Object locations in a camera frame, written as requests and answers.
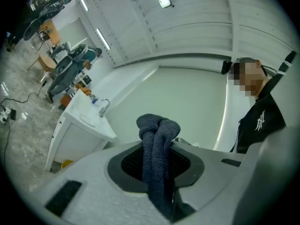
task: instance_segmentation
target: neck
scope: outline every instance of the neck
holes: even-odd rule
[[[260,87],[258,88],[256,94],[255,94],[255,100],[258,99],[258,95],[261,93],[261,91],[263,90],[264,86],[266,85],[266,83],[269,81],[269,78],[265,77],[264,80],[262,81],[262,84],[260,85]]]

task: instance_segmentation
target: white ceiling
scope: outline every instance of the white ceiling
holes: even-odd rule
[[[77,0],[89,35],[99,28],[115,66],[169,54],[250,56],[279,67],[299,37],[275,0]]]

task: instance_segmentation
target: tiled floor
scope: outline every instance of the tiled floor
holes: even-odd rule
[[[41,85],[37,77],[41,66],[37,62],[30,71],[27,68],[38,55],[31,48],[29,41],[23,40],[16,46],[15,52],[7,52],[4,47],[0,52],[0,101],[4,98],[26,100],[31,92],[38,92]],[[31,95],[27,103],[5,101],[3,105],[16,110],[16,121],[9,120],[11,132],[6,150],[6,170],[12,182],[23,191],[33,191],[53,172],[45,171],[45,163],[53,131],[62,114],[58,109],[60,98],[54,98],[54,104],[45,98],[50,79],[42,88],[39,97]],[[3,151],[8,137],[8,127],[0,123],[0,156],[3,162]],[[58,171],[60,164],[53,165]]]

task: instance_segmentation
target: gray pants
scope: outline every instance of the gray pants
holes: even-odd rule
[[[49,87],[48,92],[51,93],[52,96],[61,93],[63,90],[67,89],[68,86],[75,79],[78,74],[78,66],[75,62],[69,67],[69,69],[63,74],[58,75],[51,86]]]

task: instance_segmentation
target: ear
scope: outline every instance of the ear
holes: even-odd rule
[[[262,66],[262,63],[259,60],[255,60],[255,63],[259,68]]]

